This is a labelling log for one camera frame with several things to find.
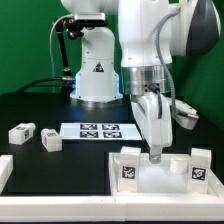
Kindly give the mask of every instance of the table surface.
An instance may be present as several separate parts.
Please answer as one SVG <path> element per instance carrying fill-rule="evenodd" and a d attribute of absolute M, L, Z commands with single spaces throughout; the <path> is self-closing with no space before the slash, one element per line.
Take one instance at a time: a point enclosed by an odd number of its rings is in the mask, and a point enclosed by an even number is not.
<path fill-rule="evenodd" d="M 110 195 L 109 152 L 122 146 L 141 147 L 143 141 L 63 141 L 63 150 L 49 153 L 41 144 L 41 130 L 59 131 L 62 122 L 135 123 L 130 104 L 107 109 L 78 107 L 61 94 L 9 93 L 0 97 L 0 154 L 12 154 L 14 170 L 4 196 Z M 35 123 L 34 137 L 19 145 L 8 143 L 8 130 Z M 212 150 L 212 169 L 222 180 L 224 133 L 203 116 L 193 131 L 173 122 L 173 145 L 165 153 L 190 153 L 192 147 Z"/>

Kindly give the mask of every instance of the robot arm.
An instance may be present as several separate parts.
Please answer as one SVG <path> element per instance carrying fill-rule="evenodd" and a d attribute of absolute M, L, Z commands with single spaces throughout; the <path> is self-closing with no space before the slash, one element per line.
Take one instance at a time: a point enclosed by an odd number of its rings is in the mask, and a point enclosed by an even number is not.
<path fill-rule="evenodd" d="M 122 48 L 123 92 L 131 96 L 133 114 L 150 147 L 150 159 L 160 162 L 162 149 L 172 143 L 170 100 L 165 67 L 173 55 L 202 55 L 218 41 L 220 21 L 212 0 L 61 0 L 71 13 L 118 14 L 119 41 Z M 166 21 L 156 48 L 158 26 L 170 12 L 180 13 Z M 183 102 L 175 104 L 173 116 L 183 127 L 192 129 L 196 111 Z"/>

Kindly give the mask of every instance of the white box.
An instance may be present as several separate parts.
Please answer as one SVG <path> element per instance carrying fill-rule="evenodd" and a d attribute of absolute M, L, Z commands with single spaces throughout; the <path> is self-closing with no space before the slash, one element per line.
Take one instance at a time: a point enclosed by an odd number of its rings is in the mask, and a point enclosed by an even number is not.
<path fill-rule="evenodd" d="M 62 138 L 54 129 L 43 129 L 41 131 L 41 141 L 48 152 L 62 150 Z"/>
<path fill-rule="evenodd" d="M 9 131 L 9 144 L 22 145 L 33 137 L 33 132 L 36 129 L 35 124 L 19 124 Z"/>

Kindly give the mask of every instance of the green wall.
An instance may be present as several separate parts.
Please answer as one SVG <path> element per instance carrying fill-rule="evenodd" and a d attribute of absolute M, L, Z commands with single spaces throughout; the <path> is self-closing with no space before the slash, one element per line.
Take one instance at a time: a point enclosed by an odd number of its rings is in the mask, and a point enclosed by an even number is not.
<path fill-rule="evenodd" d="M 224 23 L 224 1 L 214 0 Z M 0 1 L 0 94 L 16 91 L 37 79 L 51 77 L 49 33 L 52 21 L 66 14 L 60 0 Z M 109 28 L 117 36 L 117 18 L 109 17 Z M 66 41 L 71 68 L 80 67 L 80 40 Z M 53 42 L 56 73 L 61 59 Z M 224 36 L 202 57 L 176 57 L 173 76 L 177 96 L 184 98 L 224 130 Z M 115 69 L 120 70 L 121 52 L 116 42 Z"/>

